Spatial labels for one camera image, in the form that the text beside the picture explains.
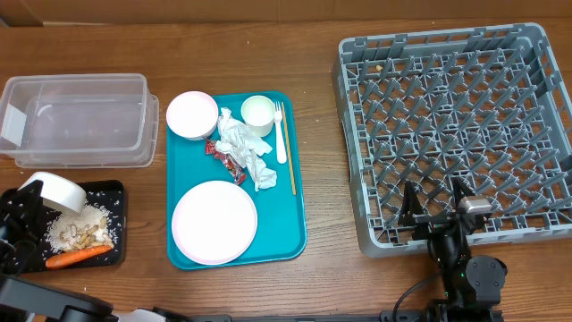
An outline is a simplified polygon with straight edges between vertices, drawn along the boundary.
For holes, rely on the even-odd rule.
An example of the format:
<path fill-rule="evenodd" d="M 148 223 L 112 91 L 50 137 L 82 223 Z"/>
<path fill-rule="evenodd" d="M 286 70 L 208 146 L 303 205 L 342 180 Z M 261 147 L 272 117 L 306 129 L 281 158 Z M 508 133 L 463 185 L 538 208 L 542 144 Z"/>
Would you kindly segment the white napkin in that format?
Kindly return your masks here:
<path fill-rule="evenodd" d="M 231 116 L 231 110 L 221 108 L 217 124 L 220 139 L 215 149 L 229 155 L 238 165 L 248 169 L 255 191 L 270 189 L 277 183 L 277 173 L 268 168 L 261 158 L 269 154 L 272 147 L 252 132 L 249 127 Z"/>

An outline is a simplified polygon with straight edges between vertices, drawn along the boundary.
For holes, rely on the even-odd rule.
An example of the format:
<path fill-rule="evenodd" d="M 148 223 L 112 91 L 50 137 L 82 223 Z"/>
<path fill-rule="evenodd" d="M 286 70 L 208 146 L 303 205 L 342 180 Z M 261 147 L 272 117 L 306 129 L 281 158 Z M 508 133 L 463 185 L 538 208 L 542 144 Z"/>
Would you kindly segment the orange carrot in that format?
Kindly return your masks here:
<path fill-rule="evenodd" d="M 103 253 L 106 253 L 111 249 L 112 249 L 111 246 L 102 245 L 102 246 L 89 247 L 82 250 L 75 250 L 72 252 L 55 255 L 46 261 L 46 268 L 47 269 L 65 268 L 77 264 L 83 260 L 93 258 Z"/>

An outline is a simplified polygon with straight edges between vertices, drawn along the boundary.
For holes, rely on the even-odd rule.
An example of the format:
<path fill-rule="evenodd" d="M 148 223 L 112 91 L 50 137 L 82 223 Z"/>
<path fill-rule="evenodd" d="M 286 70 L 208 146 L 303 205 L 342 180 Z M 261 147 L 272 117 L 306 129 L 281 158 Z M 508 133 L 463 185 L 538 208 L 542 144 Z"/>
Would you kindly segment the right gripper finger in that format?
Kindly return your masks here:
<path fill-rule="evenodd" d="M 414 184 L 411 181 L 406 181 L 399 215 L 399 225 L 415 225 L 416 216 L 423 216 L 424 214 L 425 212 L 416 195 Z"/>
<path fill-rule="evenodd" d="M 458 177 L 452 178 L 451 183 L 453 189 L 455 211 L 460 214 L 465 214 L 467 210 L 463 198 L 467 196 L 468 187 L 464 184 L 463 180 Z"/>

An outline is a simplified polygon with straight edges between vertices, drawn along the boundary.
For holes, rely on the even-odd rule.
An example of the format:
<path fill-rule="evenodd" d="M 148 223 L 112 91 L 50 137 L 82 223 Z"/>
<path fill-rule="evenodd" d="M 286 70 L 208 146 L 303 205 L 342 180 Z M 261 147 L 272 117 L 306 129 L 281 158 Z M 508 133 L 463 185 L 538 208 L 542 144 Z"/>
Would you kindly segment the red snack wrapper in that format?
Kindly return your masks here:
<path fill-rule="evenodd" d="M 242 167 L 228 154 L 218 151 L 215 148 L 216 140 L 206 141 L 206 154 L 212 155 L 214 159 L 220 160 L 225 168 L 232 175 L 234 183 L 241 185 L 247 179 L 247 175 L 243 172 Z"/>

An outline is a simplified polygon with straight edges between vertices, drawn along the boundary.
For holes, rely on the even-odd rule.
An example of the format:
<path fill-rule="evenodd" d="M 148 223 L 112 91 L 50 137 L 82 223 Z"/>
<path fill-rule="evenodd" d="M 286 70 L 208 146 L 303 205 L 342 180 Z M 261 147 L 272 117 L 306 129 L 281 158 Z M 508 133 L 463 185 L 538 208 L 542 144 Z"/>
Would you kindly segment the white bowl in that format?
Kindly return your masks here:
<path fill-rule="evenodd" d="M 19 191 L 34 181 L 43 183 L 40 197 L 43 205 L 62 213 L 79 215 L 84 208 L 87 194 L 75 182 L 48 172 L 35 172 Z"/>

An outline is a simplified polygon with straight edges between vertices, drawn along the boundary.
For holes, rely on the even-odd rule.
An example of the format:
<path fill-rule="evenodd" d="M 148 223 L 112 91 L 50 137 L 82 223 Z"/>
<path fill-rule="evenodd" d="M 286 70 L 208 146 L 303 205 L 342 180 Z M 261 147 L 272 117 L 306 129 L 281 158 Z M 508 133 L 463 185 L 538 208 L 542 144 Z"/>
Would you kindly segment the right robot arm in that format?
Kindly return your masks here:
<path fill-rule="evenodd" d="M 414 228 L 412 237 L 425 240 L 430 258 L 439 270 L 410 287 L 396 301 L 393 321 L 502 321 L 494 306 L 501 302 L 501 289 L 508 268 L 490 256 L 473 256 L 468 235 L 482 228 L 492 215 L 492 204 L 476 195 L 462 180 L 452 180 L 454 209 L 426 216 L 412 182 L 407 182 L 399 224 Z M 401 310 L 400 304 L 414 291 L 440 278 L 445 297 L 429 301 L 420 311 Z"/>

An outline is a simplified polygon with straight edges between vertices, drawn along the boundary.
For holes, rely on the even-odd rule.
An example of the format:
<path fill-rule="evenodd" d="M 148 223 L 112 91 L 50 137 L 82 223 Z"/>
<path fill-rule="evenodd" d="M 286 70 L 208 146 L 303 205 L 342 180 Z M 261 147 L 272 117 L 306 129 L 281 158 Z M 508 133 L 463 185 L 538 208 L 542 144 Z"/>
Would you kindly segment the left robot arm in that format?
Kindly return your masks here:
<path fill-rule="evenodd" d="M 114 306 L 85 294 L 49 288 L 19 278 L 39 244 L 38 219 L 45 184 L 35 180 L 1 198 L 1 319 L 26 321 L 35 315 L 47 321 L 119 322 L 188 321 L 168 310 L 136 309 L 115 313 Z"/>

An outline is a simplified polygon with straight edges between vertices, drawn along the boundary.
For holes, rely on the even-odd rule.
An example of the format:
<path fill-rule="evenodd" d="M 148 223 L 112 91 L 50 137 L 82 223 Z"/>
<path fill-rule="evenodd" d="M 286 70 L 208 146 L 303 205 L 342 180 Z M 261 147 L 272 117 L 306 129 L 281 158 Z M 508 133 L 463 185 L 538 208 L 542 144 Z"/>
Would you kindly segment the rice and peanut scraps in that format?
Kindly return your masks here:
<path fill-rule="evenodd" d="M 109 210 L 86 204 L 78 215 L 61 213 L 48 222 L 44 239 L 54 253 L 97 246 L 113 248 L 119 239 L 116 230 Z"/>

